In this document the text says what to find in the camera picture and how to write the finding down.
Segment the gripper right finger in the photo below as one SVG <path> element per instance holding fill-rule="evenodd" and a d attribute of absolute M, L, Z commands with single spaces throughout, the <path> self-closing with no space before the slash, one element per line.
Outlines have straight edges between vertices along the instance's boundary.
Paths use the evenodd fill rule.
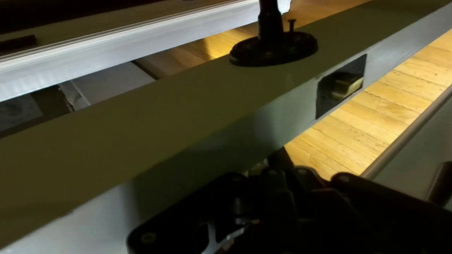
<path fill-rule="evenodd" d="M 315 254 L 452 254 L 452 212 L 350 173 L 292 171 Z"/>

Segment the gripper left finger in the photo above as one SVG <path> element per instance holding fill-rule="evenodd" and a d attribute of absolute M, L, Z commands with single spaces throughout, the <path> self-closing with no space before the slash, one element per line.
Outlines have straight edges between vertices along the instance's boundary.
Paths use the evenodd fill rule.
<path fill-rule="evenodd" d="M 229 172 L 139 225 L 126 238 L 128 254 L 274 254 L 283 252 L 284 212 L 294 212 L 285 148 L 267 157 L 259 175 Z"/>

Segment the grey door with rounded edge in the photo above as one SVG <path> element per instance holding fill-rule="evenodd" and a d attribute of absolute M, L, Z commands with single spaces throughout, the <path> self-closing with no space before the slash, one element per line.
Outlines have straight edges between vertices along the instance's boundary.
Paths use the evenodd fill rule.
<path fill-rule="evenodd" d="M 437 168 L 452 161 L 452 85 L 361 174 L 427 200 Z"/>

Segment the brass door latch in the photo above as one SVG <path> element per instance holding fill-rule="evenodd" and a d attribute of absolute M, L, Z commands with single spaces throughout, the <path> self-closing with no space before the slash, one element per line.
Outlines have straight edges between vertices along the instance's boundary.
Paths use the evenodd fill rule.
<path fill-rule="evenodd" d="M 359 74 L 338 72 L 333 75 L 332 98 L 344 100 L 352 93 L 362 88 L 364 77 Z"/>

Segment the white door frame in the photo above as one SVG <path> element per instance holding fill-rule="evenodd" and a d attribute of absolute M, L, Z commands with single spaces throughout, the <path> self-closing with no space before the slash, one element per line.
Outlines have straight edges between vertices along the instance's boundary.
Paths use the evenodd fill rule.
<path fill-rule="evenodd" d="M 39 45 L 0 56 L 0 102 L 251 24 L 259 0 L 166 0 L 0 35 Z"/>

